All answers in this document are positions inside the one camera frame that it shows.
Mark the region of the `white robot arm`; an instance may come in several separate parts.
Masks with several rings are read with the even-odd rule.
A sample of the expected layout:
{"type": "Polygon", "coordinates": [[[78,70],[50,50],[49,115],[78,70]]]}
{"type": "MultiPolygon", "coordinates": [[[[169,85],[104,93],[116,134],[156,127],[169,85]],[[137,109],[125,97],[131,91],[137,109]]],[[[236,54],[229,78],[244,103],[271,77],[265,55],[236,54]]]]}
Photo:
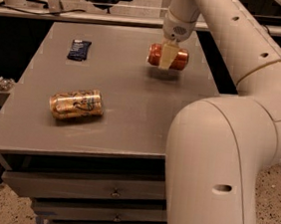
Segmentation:
{"type": "Polygon", "coordinates": [[[238,0],[171,0],[159,64],[202,17],[238,93],[187,105],[166,142],[167,224],[256,224],[261,168],[281,162],[281,48],[238,0]]]}

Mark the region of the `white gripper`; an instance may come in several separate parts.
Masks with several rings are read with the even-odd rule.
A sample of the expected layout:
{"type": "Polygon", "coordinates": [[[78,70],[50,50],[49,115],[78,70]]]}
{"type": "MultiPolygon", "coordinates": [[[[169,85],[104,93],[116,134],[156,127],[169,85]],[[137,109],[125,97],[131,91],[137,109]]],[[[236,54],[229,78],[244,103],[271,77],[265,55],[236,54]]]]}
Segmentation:
{"type": "Polygon", "coordinates": [[[176,42],[186,41],[192,34],[195,22],[183,22],[177,19],[170,10],[167,11],[162,24],[163,35],[171,41],[164,41],[161,45],[160,60],[158,66],[162,70],[168,70],[179,52],[176,42]]]}

